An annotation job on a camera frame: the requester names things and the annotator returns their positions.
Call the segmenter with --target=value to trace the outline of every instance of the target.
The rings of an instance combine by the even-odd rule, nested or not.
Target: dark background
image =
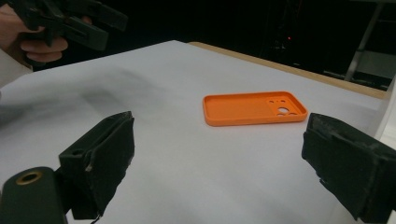
[[[375,3],[347,0],[101,2],[128,15],[126,31],[93,21],[110,33],[106,50],[69,41],[60,61],[36,70],[178,40],[199,41],[342,78],[375,10]],[[387,4],[380,18],[396,21],[395,12],[394,4]],[[367,49],[395,54],[395,28],[394,22],[378,22]],[[379,89],[389,84],[389,80],[364,74],[357,78]]]

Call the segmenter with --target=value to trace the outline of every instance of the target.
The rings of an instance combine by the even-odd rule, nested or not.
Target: table
[[[132,111],[135,156],[102,224],[325,223],[336,199],[301,158],[307,120],[211,127],[208,94],[290,91],[364,131],[381,99],[177,41],[57,67],[2,89],[0,183]],[[68,215],[69,223],[76,221]]]

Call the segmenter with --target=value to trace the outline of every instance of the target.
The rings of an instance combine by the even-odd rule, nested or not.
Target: orange phone case
[[[295,122],[308,111],[287,91],[207,95],[205,121],[211,126]]]

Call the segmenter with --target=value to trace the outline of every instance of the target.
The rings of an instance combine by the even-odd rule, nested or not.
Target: black clamp
[[[89,16],[110,27],[124,31],[128,17],[117,10],[93,0],[6,0],[30,30],[45,27],[29,38],[43,39],[48,46],[56,36],[78,42],[90,49],[104,50],[108,32],[84,22]]]
[[[134,156],[130,112],[103,119],[59,155],[61,167],[36,167],[3,186],[0,223],[64,224],[102,217]]]
[[[303,159],[355,218],[386,223],[395,209],[396,151],[339,119],[311,114]]]

